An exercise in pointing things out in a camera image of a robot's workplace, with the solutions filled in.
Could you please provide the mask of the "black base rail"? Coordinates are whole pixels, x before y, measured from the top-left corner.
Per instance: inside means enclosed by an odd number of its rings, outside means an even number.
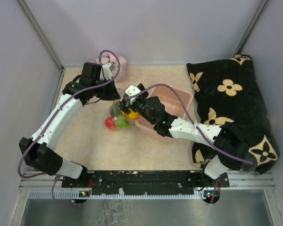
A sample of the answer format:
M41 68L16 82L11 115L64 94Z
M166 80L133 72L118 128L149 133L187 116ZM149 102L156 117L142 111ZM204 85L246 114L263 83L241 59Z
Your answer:
M63 188L89 188L93 195L186 195L214 187L216 181L200 170L87 171L78 179L64 177Z

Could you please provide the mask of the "yellow pear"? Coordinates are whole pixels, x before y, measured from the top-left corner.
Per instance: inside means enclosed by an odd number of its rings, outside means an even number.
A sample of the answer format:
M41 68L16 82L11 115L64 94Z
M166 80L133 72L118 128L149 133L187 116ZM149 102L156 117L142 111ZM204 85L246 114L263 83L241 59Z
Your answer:
M140 118L140 114L138 112L130 111L130 113L125 113L124 111L121 111L121 113L131 120L137 120Z

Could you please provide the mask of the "left metal frame post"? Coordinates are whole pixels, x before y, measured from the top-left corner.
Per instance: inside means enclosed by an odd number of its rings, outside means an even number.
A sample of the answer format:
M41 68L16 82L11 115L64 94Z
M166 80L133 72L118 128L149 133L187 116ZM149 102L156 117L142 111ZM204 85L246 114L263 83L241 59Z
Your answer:
M45 50L47 51L48 55L50 56L51 60L54 62L54 64L57 66L59 70L63 70L62 63L54 50L53 46L49 42L48 38L46 37L44 31L42 30L41 26L35 19L35 16L31 12L30 8L28 7L25 0L16 0L16 3L21 8L23 14L25 15L26 19L32 26L34 32L36 33L38 39L42 43L42 45L45 47Z

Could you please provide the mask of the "dark green avocado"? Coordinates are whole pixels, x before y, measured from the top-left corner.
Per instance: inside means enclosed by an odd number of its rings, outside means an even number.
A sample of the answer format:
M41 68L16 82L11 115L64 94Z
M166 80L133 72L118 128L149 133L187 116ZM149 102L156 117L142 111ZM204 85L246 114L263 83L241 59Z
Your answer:
M109 108L109 113L111 116L118 116L121 114L120 108L118 105L111 105Z

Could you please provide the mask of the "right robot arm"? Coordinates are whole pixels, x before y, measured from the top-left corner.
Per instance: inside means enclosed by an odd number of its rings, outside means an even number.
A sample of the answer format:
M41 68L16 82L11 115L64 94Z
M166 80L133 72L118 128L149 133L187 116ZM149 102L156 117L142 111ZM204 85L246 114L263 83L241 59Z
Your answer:
M229 170L240 170L242 164L252 165L246 159L248 143L238 128L231 124L205 125L172 115L158 97L142 95L130 99L127 95L120 102L120 110L125 114L138 113L153 126L162 137L186 139L211 147L216 153L205 165L201 181L212 186L218 177Z

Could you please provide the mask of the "pink crumpled cloth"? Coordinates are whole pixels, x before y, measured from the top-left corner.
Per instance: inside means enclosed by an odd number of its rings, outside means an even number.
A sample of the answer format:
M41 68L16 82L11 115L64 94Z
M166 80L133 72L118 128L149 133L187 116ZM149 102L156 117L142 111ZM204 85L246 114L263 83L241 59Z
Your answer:
M126 69L127 69L127 61L123 58L123 56L117 56L119 63L117 62L116 57L109 53L109 52L104 52L101 55L101 61L99 58L92 60L91 63L97 63L97 64L105 64L105 63L114 63L114 70L112 71L112 76L115 76L118 69L120 69L117 78L114 80L115 83L117 82L122 82L126 79Z

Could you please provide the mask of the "clear zip top bag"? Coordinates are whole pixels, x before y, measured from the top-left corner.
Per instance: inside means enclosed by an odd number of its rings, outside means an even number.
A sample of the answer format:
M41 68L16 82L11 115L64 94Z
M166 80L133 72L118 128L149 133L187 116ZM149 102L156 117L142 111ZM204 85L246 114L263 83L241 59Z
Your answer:
M112 104L111 105L118 105L119 106L119 104L120 104L120 101L121 100L113 100L113 102L112 102ZM111 116L110 115L110 113L109 113L109 110L108 110L108 113L105 115L105 117L103 118L103 125L105 126L105 124L104 124L104 120L107 118L107 117L109 117L109 116ZM131 126L136 120L131 120L131 119L129 119L129 118L127 118L128 120L129 120L129 122L130 122L130 125L129 126Z

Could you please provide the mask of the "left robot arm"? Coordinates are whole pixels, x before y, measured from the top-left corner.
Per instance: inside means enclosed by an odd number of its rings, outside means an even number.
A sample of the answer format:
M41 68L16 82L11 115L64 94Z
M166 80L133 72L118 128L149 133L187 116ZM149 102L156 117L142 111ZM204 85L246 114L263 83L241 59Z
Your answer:
M114 67L113 63L84 63L82 73L65 86L46 121L29 138L20 140L21 163L50 176L71 178L79 187L88 183L87 168L62 158L55 149L64 130L90 99L120 99L112 76Z

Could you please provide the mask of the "pink plastic bin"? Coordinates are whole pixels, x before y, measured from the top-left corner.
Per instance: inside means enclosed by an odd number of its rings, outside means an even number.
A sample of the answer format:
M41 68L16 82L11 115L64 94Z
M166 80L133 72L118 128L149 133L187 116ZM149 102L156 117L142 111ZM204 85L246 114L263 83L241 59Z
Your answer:
M187 110L189 110L193 95L191 92L174 88L175 92L181 98L184 106ZM148 91L148 97L157 96L160 102L165 106L166 112L170 113L171 115L176 115L180 118L186 119L186 113L177 98L177 96L167 87L164 86L157 86L152 88ZM154 140L162 142L164 144L171 144L173 143L173 139L170 137L162 137L160 136L154 129L153 125L149 124L144 118L139 118L135 121L135 125L140 129L140 132L145 136L148 136Z

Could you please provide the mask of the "small red apple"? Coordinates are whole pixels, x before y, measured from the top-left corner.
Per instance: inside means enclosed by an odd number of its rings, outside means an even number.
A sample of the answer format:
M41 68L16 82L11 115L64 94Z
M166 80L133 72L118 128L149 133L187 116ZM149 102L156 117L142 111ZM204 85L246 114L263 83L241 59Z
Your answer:
M115 117L114 116L109 116L104 120L104 124L107 129L116 129L116 124L115 124Z

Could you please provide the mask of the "green apple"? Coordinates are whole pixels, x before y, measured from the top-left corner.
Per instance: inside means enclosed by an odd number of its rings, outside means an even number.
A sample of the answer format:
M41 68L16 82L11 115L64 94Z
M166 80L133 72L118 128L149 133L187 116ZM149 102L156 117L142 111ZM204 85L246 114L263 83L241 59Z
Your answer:
M130 122L126 117L118 116L115 120L115 125L118 129L125 129L125 128L129 127Z

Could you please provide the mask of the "right metal frame post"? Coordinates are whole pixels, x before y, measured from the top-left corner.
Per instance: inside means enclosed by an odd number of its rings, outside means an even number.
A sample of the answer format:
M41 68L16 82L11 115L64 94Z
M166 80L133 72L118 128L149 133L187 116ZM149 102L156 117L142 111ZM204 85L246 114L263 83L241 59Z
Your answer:
M252 17L246 31L243 34L241 41L239 42L234 55L241 54L245 44L247 43L252 31L254 30L258 20L260 19L261 15L263 14L264 10L266 9L267 5L269 4L269 0L261 0L260 4Z

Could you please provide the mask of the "black floral cushion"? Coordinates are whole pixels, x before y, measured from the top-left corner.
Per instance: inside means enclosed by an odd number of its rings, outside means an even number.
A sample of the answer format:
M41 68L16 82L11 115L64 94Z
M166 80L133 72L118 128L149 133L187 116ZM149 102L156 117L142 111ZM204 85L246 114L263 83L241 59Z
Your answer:
M249 144L241 165L245 172L267 173L280 153L273 136L265 102L257 84L251 56L204 63L187 63L187 73L197 102L200 122L207 125L233 123Z

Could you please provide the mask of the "metal frame post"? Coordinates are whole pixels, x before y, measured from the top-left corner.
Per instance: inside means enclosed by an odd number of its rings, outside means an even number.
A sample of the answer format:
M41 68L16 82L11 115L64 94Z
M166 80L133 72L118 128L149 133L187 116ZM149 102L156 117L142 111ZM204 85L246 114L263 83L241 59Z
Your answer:
M241 54L245 44L247 43L252 31L254 30L258 20L260 19L261 15L263 14L264 10L266 9L267 5L269 4L269 0L261 0L260 4L252 17L246 31L243 34L241 41L239 42L234 55Z
M54 62L54 64L57 66L59 70L63 70L62 63L54 50L53 46L49 42L48 38L46 37L44 31L42 30L41 26L35 19L35 16L31 12L30 8L28 7L25 0L16 0L16 3L21 8L23 14L25 15L26 19L32 26L34 32L36 33L38 39L42 43L42 45L45 47L45 50L47 51L48 55L50 56L51 60Z

